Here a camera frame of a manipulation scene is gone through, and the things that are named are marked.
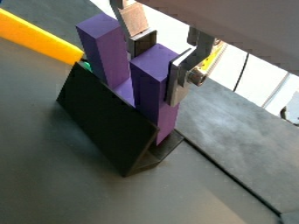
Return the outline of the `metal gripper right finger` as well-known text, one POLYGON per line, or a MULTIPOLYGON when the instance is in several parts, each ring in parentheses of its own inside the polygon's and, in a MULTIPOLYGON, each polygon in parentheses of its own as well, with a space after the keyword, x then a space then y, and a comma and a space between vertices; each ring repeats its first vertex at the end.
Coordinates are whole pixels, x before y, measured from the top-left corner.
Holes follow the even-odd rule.
POLYGON ((190 27, 188 43, 193 45, 170 62, 166 102, 175 107, 189 94, 190 85, 201 86, 208 79, 205 72, 197 72, 196 67, 212 55, 216 38, 190 27))

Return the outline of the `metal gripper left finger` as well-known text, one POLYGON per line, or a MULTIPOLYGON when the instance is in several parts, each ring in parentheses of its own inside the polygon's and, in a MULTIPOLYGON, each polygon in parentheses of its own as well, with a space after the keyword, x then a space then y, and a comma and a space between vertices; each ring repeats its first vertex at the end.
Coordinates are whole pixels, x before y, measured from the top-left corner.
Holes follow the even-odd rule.
POLYGON ((157 44, 158 31, 150 27, 145 6, 137 0, 110 0, 110 5, 126 34, 127 50, 135 58, 157 44))

